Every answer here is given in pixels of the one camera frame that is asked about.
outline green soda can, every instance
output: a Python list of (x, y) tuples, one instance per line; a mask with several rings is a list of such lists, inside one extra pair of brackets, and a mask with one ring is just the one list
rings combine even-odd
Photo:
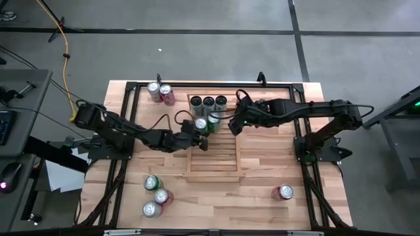
[(211, 133), (216, 133), (221, 128), (221, 120), (214, 117), (219, 117), (218, 113), (215, 113), (215, 112), (210, 113), (208, 122), (207, 122), (208, 131)]
[(163, 182), (155, 175), (149, 175), (144, 180), (143, 186), (148, 191), (156, 191), (159, 188), (163, 188)]
[(207, 131), (207, 121), (204, 118), (197, 118), (196, 119), (196, 130), (198, 132), (206, 132)]

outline can lid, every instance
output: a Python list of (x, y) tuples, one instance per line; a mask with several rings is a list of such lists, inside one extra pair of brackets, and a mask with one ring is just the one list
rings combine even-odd
[(203, 104), (205, 106), (213, 106), (215, 104), (215, 100), (212, 97), (205, 97), (203, 100)]
[(217, 96), (217, 98), (216, 98), (216, 104), (217, 105), (223, 106), (226, 103), (228, 103), (228, 99), (225, 96), (222, 96), (222, 95)]
[(171, 92), (171, 86), (169, 85), (162, 85), (162, 87), (160, 87), (160, 92), (162, 94), (168, 94)]
[(293, 197), (293, 189), (290, 186), (283, 185), (280, 188), (280, 196), (282, 196), (284, 199), (290, 199)]
[(168, 200), (168, 191), (166, 189), (158, 189), (155, 192), (155, 201), (157, 203), (164, 203)]
[(156, 186), (156, 184), (158, 184), (158, 179), (156, 178), (156, 176), (149, 175), (144, 180), (144, 187), (146, 189), (152, 189)]
[(196, 119), (196, 127), (197, 128), (205, 128), (207, 126), (207, 121), (204, 118)]
[(159, 89), (159, 84), (157, 82), (151, 82), (147, 85), (147, 89), (150, 91), (155, 91)]
[(216, 112), (210, 113), (209, 118), (208, 118), (210, 123), (218, 123), (220, 121), (220, 119), (216, 119), (216, 118), (212, 117), (211, 115), (215, 116), (215, 117), (219, 117), (218, 113), (216, 113)]
[(156, 203), (150, 201), (147, 202), (146, 204), (144, 204), (143, 206), (143, 214), (147, 217), (147, 216), (153, 216), (155, 214), (156, 211)]
[(193, 106), (199, 106), (201, 105), (201, 98), (199, 96), (193, 96), (190, 102)]

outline yellow cable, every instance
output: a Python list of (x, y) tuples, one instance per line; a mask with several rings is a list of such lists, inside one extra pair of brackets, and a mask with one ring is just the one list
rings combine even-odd
[[(50, 12), (45, 8), (44, 4), (40, 3), (39, 0), (37, 0), (37, 2), (42, 7), (42, 9), (44, 9), (44, 11), (50, 16), (51, 20), (53, 20), (53, 22), (57, 25), (58, 29), (60, 30), (61, 34), (63, 35), (64, 41), (66, 42), (66, 54), (68, 54), (68, 43), (67, 43), (66, 35), (64, 34), (64, 32), (61, 29), (58, 22), (54, 19), (54, 17), (50, 14)], [(67, 62), (68, 62), (68, 58), (65, 58), (64, 59), (64, 67), (63, 67), (63, 82), (64, 82), (64, 88), (66, 89), (66, 92), (67, 92), (67, 98), (68, 98), (68, 101), (70, 103), (70, 107), (72, 108), (72, 117), (70, 118), (70, 121), (73, 121), (75, 116), (76, 116), (76, 110), (74, 110), (73, 103), (72, 103), (72, 97), (70, 96), (70, 93), (68, 92), (68, 88), (67, 88), (67, 81), (66, 81)]]

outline gray floor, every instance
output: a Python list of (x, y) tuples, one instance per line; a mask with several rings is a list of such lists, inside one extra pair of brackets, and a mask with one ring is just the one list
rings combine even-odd
[[(287, 0), (48, 2), (75, 27), (292, 30)], [(420, 31), (417, 0), (296, 0), (295, 5), (301, 30)], [(6, 9), (19, 14), (18, 22), (0, 26), (53, 26), (35, 1), (10, 1)], [(46, 33), (0, 33), (0, 45), (39, 68), (52, 70), (53, 79), (61, 83), (64, 43), (61, 37), (48, 43), (48, 37)], [(270, 81), (302, 81), (293, 36), (69, 34), (68, 40), (69, 89), (93, 102), (103, 101), (111, 79), (154, 79), (156, 73), (164, 79), (254, 81), (264, 71)], [(371, 104), (378, 113), (419, 85), (420, 37), (303, 37), (302, 41), (310, 80), (321, 82), (326, 100)], [(9, 60), (2, 68), (24, 66)], [(68, 102), (54, 87), (49, 88), (41, 111), (68, 124)], [(69, 134), (43, 117), (33, 130), (43, 140)], [(354, 225), (419, 235), (419, 192), (385, 191), (396, 165), (381, 129), (340, 136), (341, 145), (354, 151), (343, 161)], [(63, 202), (68, 203), (67, 209), (58, 207)], [(77, 192), (41, 196), (36, 209), (44, 221), (37, 228), (70, 226), (76, 204)], [(14, 226), (15, 230), (31, 228), (27, 222)]]

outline aluminum can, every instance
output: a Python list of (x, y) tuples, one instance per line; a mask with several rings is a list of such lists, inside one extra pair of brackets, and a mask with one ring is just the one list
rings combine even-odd
[(160, 96), (160, 85), (157, 82), (151, 82), (147, 85), (147, 91), (150, 94), (153, 102), (162, 102), (162, 97)]
[(163, 103), (165, 103), (168, 106), (173, 106), (175, 104), (175, 95), (170, 85), (162, 85), (160, 87), (160, 94)]
[(276, 186), (271, 191), (271, 196), (278, 200), (289, 200), (293, 197), (293, 189), (288, 185)]
[(203, 117), (207, 119), (212, 111), (215, 110), (215, 100), (212, 97), (205, 97), (203, 99)]
[(197, 118), (195, 124), (198, 132), (207, 131), (207, 121), (204, 118)]
[[(216, 105), (215, 111), (226, 111), (226, 105), (228, 103), (228, 99), (225, 96), (217, 96), (216, 97)], [(224, 116), (224, 112), (219, 113), (221, 117)]]
[(214, 117), (219, 117), (219, 114), (216, 112), (212, 112), (209, 114), (209, 117), (207, 119), (207, 130), (211, 133), (215, 133), (217, 131), (219, 131), (220, 127), (221, 127), (221, 120), (214, 118)]
[(148, 218), (157, 218), (163, 213), (163, 208), (159, 204), (148, 201), (143, 205), (143, 215)]
[(203, 116), (203, 102), (199, 96), (193, 96), (190, 100), (192, 115), (195, 118)]
[(156, 191), (163, 187), (163, 182), (157, 176), (149, 175), (143, 182), (143, 186), (148, 191)]
[(168, 189), (159, 188), (156, 190), (154, 198), (157, 204), (167, 206), (173, 202), (173, 193)]

